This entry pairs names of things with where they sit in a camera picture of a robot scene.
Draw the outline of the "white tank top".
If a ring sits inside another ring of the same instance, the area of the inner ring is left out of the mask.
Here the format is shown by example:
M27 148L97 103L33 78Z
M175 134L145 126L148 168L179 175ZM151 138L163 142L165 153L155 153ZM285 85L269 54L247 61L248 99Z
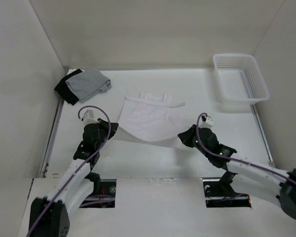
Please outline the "white tank top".
M141 92L125 97L118 123L131 142L178 148L178 134L187 128L184 113L185 102L175 103L171 95Z

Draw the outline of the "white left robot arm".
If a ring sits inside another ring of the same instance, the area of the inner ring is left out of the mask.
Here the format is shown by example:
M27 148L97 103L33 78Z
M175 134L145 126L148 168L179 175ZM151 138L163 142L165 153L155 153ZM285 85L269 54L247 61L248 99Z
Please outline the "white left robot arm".
M101 191L100 175L92 169L100 158L100 149L115 135L118 126L100 118L84 126L70 167L48 195L33 200L27 236L68 235L72 215L88 196L95 197Z

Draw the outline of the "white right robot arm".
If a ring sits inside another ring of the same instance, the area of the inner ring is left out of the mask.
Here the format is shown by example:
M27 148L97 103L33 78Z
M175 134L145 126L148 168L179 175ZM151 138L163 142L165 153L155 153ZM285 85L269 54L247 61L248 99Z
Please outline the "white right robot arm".
M219 180L204 184L210 207L230 207L233 199L255 196L296 220L296 169L285 171L241 158L234 148L221 144L211 129L195 124L178 137L183 145L196 148L214 167L224 170Z

